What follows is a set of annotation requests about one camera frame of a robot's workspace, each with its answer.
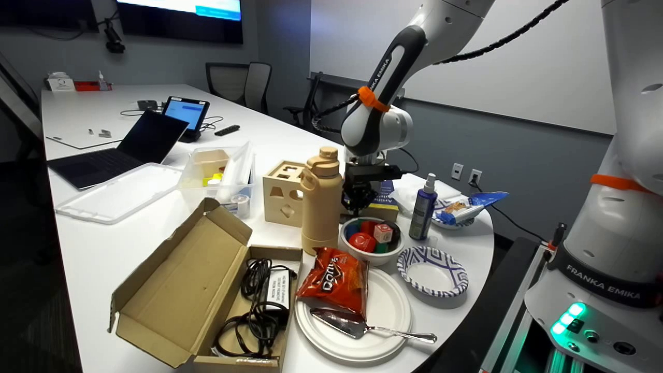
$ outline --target red chip bag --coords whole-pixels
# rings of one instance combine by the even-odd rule
[[[367,270],[364,262],[347,251],[325,246],[307,279],[299,288],[299,301],[310,311],[325,308],[347,319],[367,319]]]

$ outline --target cardboard box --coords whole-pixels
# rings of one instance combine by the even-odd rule
[[[123,339],[171,367],[190,364],[196,373],[281,371],[289,329],[278,336],[273,358],[213,356],[209,349],[224,320],[250,306],[239,292],[250,256],[276,259],[299,271],[301,248],[247,246],[249,239],[247,223],[217,201],[203,198],[114,290],[107,331],[116,325]]]

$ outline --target small bottle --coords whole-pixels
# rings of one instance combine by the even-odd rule
[[[429,235],[436,203],[437,203],[436,173],[432,171],[427,177],[427,185],[417,190],[417,201],[414,201],[414,212],[410,222],[413,240],[425,240]]]

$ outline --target white table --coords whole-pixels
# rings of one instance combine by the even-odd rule
[[[178,142],[166,157],[166,166],[182,168],[188,153],[199,144],[236,144],[250,140],[254,164],[250,169],[253,209],[247,220],[253,228],[250,245],[299,246],[299,228],[270,223],[263,220],[262,207],[262,176],[281,159],[307,159],[330,140],[310,132],[299,131],[287,123],[247,109],[233,101],[220,100],[205,90],[186,84],[119,84],[114,90],[98,94],[41,94],[43,137],[59,137],[69,131],[107,128],[114,134],[125,134],[137,116],[123,116],[123,109],[135,107],[137,100],[159,100],[168,96],[199,97],[212,101],[207,116],[222,116],[217,128],[240,124],[240,131],[226,137],[213,137],[205,131],[199,142]],[[48,159],[80,153],[67,144],[45,140]],[[49,171],[55,203],[63,203],[77,194],[59,173]],[[114,333],[107,333],[110,295],[112,290],[193,212],[193,204],[178,190],[161,196],[145,209],[129,215],[114,225],[57,215],[63,264],[75,319],[75,333],[83,371],[93,373],[159,373],[172,371],[168,364],[137,349]],[[362,371],[413,371],[436,347],[439,347],[460,320],[468,314],[485,285],[494,261],[494,223],[489,214],[480,214],[478,222],[460,231],[432,230],[429,242],[447,251],[465,262],[471,288],[462,299],[434,303],[414,295],[407,284],[391,273],[405,288],[413,308],[413,331],[436,331],[437,344],[407,344],[391,358],[364,364]],[[355,371],[356,367],[336,363],[314,347],[297,325],[290,325],[289,354],[285,371],[316,371],[337,373]]]

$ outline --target tablet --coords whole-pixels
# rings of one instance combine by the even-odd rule
[[[186,123],[182,140],[196,140],[207,113],[209,101],[171,96],[164,113]]]

